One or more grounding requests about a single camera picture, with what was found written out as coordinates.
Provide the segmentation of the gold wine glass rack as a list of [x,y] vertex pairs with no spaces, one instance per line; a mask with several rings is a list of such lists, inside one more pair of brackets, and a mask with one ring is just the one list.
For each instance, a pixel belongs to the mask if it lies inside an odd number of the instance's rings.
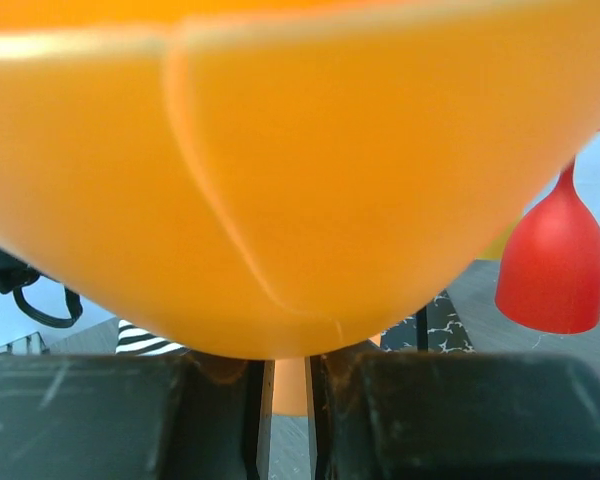
[[[473,344],[446,290],[426,306],[428,348],[434,353],[472,353]],[[385,351],[417,349],[416,315],[406,317],[380,336]]]

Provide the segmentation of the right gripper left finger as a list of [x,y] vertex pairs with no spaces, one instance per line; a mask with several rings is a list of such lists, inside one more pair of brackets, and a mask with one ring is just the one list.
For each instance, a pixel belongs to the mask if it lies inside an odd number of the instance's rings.
[[273,366],[0,354],[0,479],[264,479]]

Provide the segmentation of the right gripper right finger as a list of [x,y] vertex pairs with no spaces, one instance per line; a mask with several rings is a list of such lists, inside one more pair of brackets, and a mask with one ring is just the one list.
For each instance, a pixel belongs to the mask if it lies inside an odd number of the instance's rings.
[[318,479],[600,479],[600,378],[541,354],[307,362]]

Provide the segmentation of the red plastic wine glass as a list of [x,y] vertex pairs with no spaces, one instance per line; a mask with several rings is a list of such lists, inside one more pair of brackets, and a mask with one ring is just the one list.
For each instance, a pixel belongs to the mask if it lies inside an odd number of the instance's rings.
[[494,296],[506,318],[549,334],[581,334],[600,321],[600,225],[577,192],[577,158],[516,224]]

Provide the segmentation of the orange plastic wine glass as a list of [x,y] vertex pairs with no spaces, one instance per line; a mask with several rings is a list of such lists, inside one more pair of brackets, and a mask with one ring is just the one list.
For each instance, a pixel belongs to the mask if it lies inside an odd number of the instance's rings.
[[0,248],[281,414],[599,128],[600,1],[0,1]]

